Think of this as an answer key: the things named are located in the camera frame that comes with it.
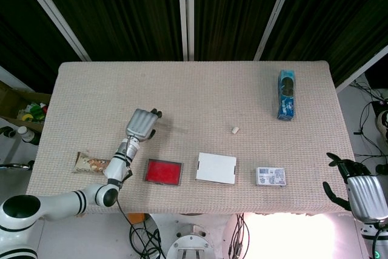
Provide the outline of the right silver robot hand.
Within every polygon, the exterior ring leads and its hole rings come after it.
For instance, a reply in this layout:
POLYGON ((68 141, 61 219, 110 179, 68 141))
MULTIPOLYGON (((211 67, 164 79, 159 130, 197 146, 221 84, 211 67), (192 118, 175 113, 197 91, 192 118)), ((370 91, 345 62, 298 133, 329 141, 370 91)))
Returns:
POLYGON ((344 181, 347 199, 334 194, 328 182, 323 189, 328 199, 344 210, 350 211, 356 220, 376 227, 388 225, 388 177, 372 175, 362 163, 342 159, 327 152, 330 167, 337 167, 344 181))

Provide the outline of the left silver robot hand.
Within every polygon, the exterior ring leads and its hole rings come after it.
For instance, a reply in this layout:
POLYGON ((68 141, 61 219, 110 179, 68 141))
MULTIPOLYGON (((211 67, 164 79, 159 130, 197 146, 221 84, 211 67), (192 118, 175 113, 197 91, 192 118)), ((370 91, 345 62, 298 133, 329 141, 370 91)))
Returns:
POLYGON ((149 140, 154 136, 156 132, 154 125, 161 117, 162 111, 157 109, 151 111, 136 109, 127 124, 125 133, 129 137, 136 138, 139 142, 149 140))

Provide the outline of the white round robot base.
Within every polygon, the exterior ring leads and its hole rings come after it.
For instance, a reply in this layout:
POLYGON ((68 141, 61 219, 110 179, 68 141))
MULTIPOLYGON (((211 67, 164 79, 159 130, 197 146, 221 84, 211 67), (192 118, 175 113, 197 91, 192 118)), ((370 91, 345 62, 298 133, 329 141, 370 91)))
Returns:
POLYGON ((151 214, 166 259, 224 259, 230 215, 151 214))

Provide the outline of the red ink pad case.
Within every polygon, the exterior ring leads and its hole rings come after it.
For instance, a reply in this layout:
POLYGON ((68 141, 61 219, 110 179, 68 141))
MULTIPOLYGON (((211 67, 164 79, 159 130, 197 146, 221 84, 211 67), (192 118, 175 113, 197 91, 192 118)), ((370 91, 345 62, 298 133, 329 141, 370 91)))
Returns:
POLYGON ((179 186, 183 163, 149 159, 144 181, 168 186, 179 186))

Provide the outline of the beige woven tablecloth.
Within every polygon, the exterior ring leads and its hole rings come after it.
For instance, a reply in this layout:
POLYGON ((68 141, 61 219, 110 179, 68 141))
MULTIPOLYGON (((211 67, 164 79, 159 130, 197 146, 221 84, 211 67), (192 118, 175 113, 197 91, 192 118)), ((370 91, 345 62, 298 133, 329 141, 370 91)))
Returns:
POLYGON ((105 183, 73 173, 76 154, 111 158, 136 109, 162 111, 188 133, 155 125, 141 143, 119 202, 126 212, 232 214, 337 212, 322 183, 345 198, 326 153, 353 158, 325 61, 66 62, 48 105, 27 192, 57 195, 105 183), (278 77, 295 72, 294 117, 281 121, 278 77), (239 132, 232 133, 234 127, 239 132), (196 180, 199 153, 236 157, 234 185, 196 180), (183 163, 179 186, 144 181, 149 159, 183 163), (257 167, 283 168, 286 186, 257 186, 257 167))

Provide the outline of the brown snack bag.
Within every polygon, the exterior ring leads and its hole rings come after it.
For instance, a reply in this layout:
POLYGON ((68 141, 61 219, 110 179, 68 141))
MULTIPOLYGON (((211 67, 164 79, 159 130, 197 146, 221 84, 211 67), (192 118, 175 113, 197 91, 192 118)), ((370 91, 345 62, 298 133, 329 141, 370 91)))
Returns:
POLYGON ((72 172, 103 173, 109 164, 110 160, 94 158, 88 156, 86 153, 78 152, 72 172))

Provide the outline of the white round device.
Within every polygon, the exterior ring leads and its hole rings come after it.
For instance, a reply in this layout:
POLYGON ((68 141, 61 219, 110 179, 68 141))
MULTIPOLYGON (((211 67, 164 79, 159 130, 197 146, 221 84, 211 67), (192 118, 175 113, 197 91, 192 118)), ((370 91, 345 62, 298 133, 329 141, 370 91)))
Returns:
POLYGON ((376 101, 373 109, 376 115, 376 127, 388 145, 388 101, 376 101))

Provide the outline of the white cardboard box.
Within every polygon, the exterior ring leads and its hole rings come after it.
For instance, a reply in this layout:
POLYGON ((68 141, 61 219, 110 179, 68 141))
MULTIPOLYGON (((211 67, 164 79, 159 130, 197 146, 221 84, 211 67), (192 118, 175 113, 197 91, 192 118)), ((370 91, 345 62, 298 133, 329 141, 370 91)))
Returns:
POLYGON ((196 180, 234 185, 236 157, 202 153, 198 155, 196 180))

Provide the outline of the orange object under table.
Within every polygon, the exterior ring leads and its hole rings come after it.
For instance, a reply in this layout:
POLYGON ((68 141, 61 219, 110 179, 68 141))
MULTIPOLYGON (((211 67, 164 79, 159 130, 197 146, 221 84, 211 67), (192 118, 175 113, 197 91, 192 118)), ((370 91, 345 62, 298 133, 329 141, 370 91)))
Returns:
POLYGON ((145 213, 128 213, 127 218, 131 224, 139 224, 145 221, 145 213))

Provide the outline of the small printed white box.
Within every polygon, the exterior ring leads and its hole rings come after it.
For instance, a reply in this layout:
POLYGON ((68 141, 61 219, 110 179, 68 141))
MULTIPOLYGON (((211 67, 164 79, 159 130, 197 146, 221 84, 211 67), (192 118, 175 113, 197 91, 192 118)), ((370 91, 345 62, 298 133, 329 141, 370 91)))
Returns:
POLYGON ((286 176, 283 168, 257 167, 255 175, 257 186, 286 186, 286 176))

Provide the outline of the dark green partition panel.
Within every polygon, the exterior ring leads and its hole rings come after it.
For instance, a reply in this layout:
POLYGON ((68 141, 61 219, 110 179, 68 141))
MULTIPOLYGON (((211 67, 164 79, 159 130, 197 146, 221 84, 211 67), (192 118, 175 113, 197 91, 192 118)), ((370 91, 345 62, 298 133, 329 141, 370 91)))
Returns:
POLYGON ((50 93, 60 65, 79 60, 37 0, 0 0, 0 66, 6 71, 50 93))
POLYGON ((93 61, 182 60, 179 0, 52 0, 93 61))
POLYGON ((388 0, 285 0, 264 61, 327 61, 334 85, 388 46, 388 0))
POLYGON ((275 2, 195 0, 195 60, 253 60, 275 2))

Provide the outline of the dark bottle with white cap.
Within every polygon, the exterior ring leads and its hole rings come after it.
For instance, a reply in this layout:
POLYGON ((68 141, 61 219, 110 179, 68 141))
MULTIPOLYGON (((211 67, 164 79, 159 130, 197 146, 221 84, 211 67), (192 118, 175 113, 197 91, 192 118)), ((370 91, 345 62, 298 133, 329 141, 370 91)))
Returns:
POLYGON ((25 143, 30 143, 37 146, 40 142, 41 134, 39 132, 35 132, 32 129, 29 129, 26 126, 19 127, 18 134, 25 143))

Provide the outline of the blue cookie package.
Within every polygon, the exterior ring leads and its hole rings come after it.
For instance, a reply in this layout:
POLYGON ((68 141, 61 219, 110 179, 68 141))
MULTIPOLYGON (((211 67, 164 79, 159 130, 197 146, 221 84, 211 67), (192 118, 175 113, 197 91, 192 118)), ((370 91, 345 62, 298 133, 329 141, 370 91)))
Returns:
POLYGON ((282 69, 278 77, 278 113, 281 121, 290 121, 294 117, 295 72, 282 69))

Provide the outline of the open brown cardboard box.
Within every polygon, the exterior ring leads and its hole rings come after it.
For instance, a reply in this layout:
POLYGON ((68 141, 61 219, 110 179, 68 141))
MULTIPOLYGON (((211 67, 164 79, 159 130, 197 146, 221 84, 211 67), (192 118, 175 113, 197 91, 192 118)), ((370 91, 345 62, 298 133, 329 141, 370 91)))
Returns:
POLYGON ((0 81, 0 118, 41 133, 50 99, 51 94, 16 90, 0 81), (31 113, 34 121, 21 121, 25 113, 31 113))

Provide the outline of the white partition frame post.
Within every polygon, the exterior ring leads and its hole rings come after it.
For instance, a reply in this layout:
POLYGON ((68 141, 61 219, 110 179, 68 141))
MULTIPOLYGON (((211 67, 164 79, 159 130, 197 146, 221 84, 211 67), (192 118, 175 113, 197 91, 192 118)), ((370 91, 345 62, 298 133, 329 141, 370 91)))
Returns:
POLYGON ((258 48, 256 50, 255 56, 253 58, 254 61, 259 61, 263 55, 264 49, 270 37, 270 34, 276 24, 276 21, 281 13, 283 5, 286 0, 276 0, 273 6, 272 12, 270 14, 269 20, 267 21, 266 27, 264 29, 263 35, 259 42, 258 48))
POLYGON ((25 92, 34 92, 34 90, 31 87, 29 87, 20 79, 12 75, 9 71, 7 71, 2 66, 0 66, 0 81, 2 81, 4 84, 16 90, 22 90, 25 92))
POLYGON ((347 86, 349 86, 354 80, 360 77, 364 72, 376 64, 381 58, 388 54, 388 45, 383 47, 378 53, 371 57, 364 65, 354 71, 347 79, 345 79, 339 86, 336 87, 336 93, 340 93, 347 86))
POLYGON ((181 20, 182 57, 195 60, 195 0, 179 0, 181 20))
POLYGON ((46 15, 50 18, 55 27, 59 30, 60 34, 67 41, 69 46, 73 49, 76 55, 81 61, 91 61, 91 57, 87 53, 84 46, 81 44, 78 37, 75 35, 68 22, 63 17, 53 0, 37 0, 39 5, 45 11, 46 15))

